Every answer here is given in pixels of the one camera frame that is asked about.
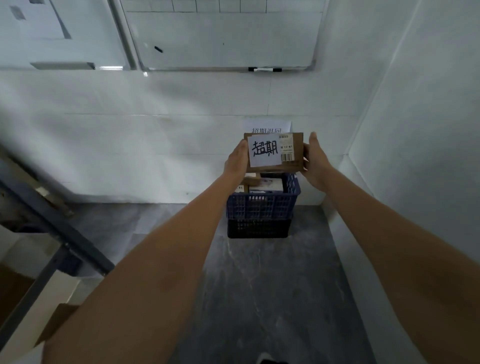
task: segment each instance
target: person's left hand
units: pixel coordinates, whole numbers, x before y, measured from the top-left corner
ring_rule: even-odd
[[[228,156],[223,174],[232,179],[233,184],[238,186],[245,176],[248,164],[248,143],[241,140],[233,152]]]

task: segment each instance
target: black plastic crate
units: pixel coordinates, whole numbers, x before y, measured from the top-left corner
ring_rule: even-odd
[[[291,218],[293,207],[300,195],[300,185],[295,173],[261,173],[261,176],[281,178],[283,192],[232,194],[227,200],[228,219],[286,220]]]
[[[231,239],[286,238],[292,219],[228,220],[227,236]]]

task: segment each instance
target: hand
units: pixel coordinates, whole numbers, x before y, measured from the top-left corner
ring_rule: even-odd
[[[317,133],[312,132],[308,142],[310,144],[303,143],[303,156],[307,160],[303,161],[303,166],[306,170],[302,174],[313,187],[327,192],[325,178],[334,168],[328,161],[325,152],[320,148]]]
[[[248,164],[248,144],[246,140],[241,140],[233,152],[228,156],[223,174],[232,179],[235,188],[242,182],[247,171]]]

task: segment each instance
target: barcode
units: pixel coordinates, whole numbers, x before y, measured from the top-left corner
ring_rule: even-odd
[[[293,160],[293,152],[292,153],[282,153],[282,162],[290,162]]]

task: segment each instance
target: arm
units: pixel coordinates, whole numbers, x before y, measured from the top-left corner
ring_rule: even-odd
[[[309,142],[305,177],[332,200],[425,359],[480,363],[480,266],[335,170],[314,133]]]
[[[46,343],[44,364],[167,362],[225,203],[245,175],[247,153],[241,141],[222,176],[107,275]]]

